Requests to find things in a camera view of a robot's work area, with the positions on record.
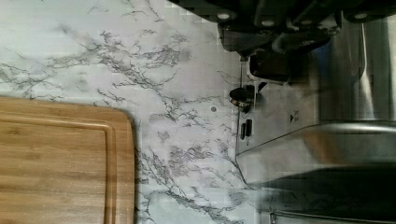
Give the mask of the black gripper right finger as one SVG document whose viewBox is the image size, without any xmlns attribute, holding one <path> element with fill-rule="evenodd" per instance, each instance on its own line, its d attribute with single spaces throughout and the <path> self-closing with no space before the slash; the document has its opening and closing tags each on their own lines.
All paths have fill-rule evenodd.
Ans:
<svg viewBox="0 0 396 224">
<path fill-rule="evenodd" d="M 297 32 L 274 31 L 271 33 L 271 47 L 278 53 L 310 51 L 328 43 L 331 38 L 332 35 L 319 29 Z"/>
</svg>

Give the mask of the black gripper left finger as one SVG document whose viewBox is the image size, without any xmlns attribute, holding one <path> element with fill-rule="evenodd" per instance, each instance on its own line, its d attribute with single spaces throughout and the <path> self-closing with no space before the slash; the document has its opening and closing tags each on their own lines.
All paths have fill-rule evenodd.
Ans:
<svg viewBox="0 0 396 224">
<path fill-rule="evenodd" d="M 259 30 L 256 32 L 233 31 L 230 27 L 219 27 L 219 39 L 223 48 L 248 58 L 257 51 L 265 50 L 275 38 L 275 32 Z"/>
</svg>

